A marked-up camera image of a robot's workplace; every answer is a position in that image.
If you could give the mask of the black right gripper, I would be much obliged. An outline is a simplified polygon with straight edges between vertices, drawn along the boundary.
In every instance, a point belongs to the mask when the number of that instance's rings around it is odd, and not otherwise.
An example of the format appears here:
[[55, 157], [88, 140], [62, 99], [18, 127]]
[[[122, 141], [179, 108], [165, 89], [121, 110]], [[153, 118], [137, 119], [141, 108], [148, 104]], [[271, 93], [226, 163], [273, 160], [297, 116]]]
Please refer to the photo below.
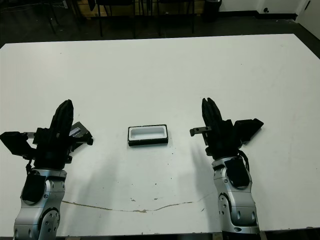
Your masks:
[[206, 155], [213, 159], [236, 156], [240, 141], [234, 133], [232, 121], [222, 119], [218, 106], [209, 97], [202, 99], [201, 110], [206, 126], [191, 128], [190, 136], [201, 134], [206, 145]]

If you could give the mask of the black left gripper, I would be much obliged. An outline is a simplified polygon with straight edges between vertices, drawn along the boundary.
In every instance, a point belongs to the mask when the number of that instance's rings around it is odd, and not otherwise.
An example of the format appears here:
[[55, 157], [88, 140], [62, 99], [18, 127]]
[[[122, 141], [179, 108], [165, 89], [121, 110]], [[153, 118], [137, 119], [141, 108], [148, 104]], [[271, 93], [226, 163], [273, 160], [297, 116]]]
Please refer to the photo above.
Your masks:
[[83, 135], [70, 135], [73, 119], [74, 107], [68, 99], [56, 109], [50, 128], [38, 128], [33, 133], [36, 148], [31, 148], [22, 157], [33, 160], [35, 168], [62, 170], [65, 164], [71, 163], [71, 152], [82, 144], [91, 146], [94, 141], [89, 131]]

